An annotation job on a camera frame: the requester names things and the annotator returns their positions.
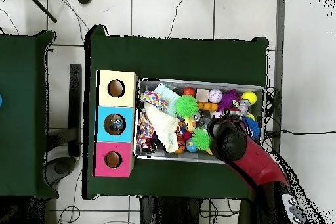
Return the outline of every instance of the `blue box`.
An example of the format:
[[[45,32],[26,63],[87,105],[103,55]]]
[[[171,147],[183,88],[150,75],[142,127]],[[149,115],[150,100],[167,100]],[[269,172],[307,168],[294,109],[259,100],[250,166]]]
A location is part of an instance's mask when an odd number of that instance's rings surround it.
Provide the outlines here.
[[[126,128],[119,135],[111,135],[104,129],[104,120],[108,115],[119,114],[125,119]],[[99,142],[131,142],[133,138],[133,108],[129,107],[112,107],[98,106],[98,133],[97,141]]]

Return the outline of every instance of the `stacked boxes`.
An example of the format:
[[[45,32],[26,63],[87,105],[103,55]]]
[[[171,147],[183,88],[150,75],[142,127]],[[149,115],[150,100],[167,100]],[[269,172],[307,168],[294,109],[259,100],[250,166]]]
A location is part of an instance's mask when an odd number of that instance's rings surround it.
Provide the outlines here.
[[[133,72],[97,72],[93,153],[96,177],[129,177],[131,173],[137,80]]]

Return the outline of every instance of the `green table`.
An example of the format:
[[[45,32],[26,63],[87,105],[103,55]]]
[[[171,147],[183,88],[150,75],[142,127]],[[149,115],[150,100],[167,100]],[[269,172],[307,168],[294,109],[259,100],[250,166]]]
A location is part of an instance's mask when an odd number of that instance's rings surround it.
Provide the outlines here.
[[[106,36],[94,26],[85,37],[83,196],[244,198],[244,181],[225,164],[136,159],[129,178],[93,177],[96,71],[135,72],[140,78],[266,85],[265,37],[253,41]]]
[[[56,197],[43,179],[45,54],[54,32],[0,35],[0,195]]]

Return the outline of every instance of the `yellow box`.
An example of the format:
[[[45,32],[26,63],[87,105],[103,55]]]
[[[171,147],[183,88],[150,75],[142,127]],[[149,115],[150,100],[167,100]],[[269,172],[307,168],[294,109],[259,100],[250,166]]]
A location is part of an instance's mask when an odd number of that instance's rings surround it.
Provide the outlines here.
[[[137,81],[138,76],[134,72],[97,71],[98,105],[134,107]]]

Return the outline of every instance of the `pink box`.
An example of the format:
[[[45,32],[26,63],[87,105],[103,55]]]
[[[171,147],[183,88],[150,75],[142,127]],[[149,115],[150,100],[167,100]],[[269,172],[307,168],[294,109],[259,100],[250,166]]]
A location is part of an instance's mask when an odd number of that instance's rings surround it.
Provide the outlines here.
[[[105,163],[105,156],[116,152],[121,156],[121,163],[111,168]],[[94,176],[96,177],[129,177],[134,164],[132,143],[130,142],[97,142],[96,158],[93,158]]]

